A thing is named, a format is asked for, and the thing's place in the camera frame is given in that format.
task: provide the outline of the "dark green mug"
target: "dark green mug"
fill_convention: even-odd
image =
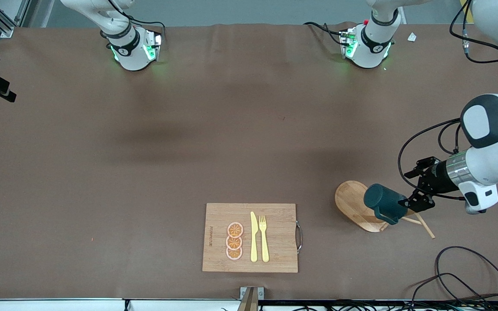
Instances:
[[[395,225],[407,214],[407,207],[398,202],[407,197],[380,184],[371,185],[364,193],[364,205],[374,210],[376,218]]]

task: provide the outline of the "silver metal cylinder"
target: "silver metal cylinder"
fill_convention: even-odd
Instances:
[[[447,167],[447,175],[455,185],[464,183],[465,181],[476,181],[472,176],[468,165],[466,164],[466,151],[451,155],[445,162]]]

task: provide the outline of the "white paper scrap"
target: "white paper scrap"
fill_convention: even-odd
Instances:
[[[409,36],[409,38],[407,40],[410,41],[410,42],[416,41],[416,35],[415,35],[415,33],[411,33],[411,35]]]

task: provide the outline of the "green led light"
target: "green led light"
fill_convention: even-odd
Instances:
[[[154,48],[147,47],[146,45],[144,45],[144,51],[146,52],[147,58],[149,60],[154,60],[155,59],[155,49]]]
[[[111,51],[112,51],[113,55],[115,56],[115,60],[119,61],[118,56],[116,55],[115,49],[112,47],[112,45],[111,45]]]
[[[356,51],[356,48],[358,47],[358,42],[356,40],[353,40],[351,45],[347,47],[347,51],[345,52],[345,55],[349,58],[353,57],[354,51]]]
[[[391,47],[391,43],[389,43],[386,47],[386,52],[385,54],[383,55],[383,58],[386,58],[387,57],[387,53],[389,53],[389,48]]]

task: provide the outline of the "metal handle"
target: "metal handle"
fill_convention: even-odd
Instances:
[[[301,229],[301,226],[299,226],[299,221],[295,221],[295,225],[299,229],[299,247],[297,248],[297,254],[301,252],[301,248],[303,246],[303,229]]]

